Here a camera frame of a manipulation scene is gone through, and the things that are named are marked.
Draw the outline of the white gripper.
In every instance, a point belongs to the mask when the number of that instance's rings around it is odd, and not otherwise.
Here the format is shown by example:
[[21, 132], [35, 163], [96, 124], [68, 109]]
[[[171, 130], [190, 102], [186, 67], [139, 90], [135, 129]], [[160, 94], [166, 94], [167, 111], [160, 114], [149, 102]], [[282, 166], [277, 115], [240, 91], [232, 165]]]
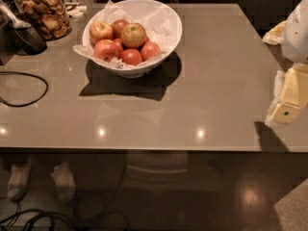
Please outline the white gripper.
[[308, 105], [308, 0], [301, 0], [288, 16], [281, 47], [295, 64], [276, 73], [269, 122], [290, 124]]

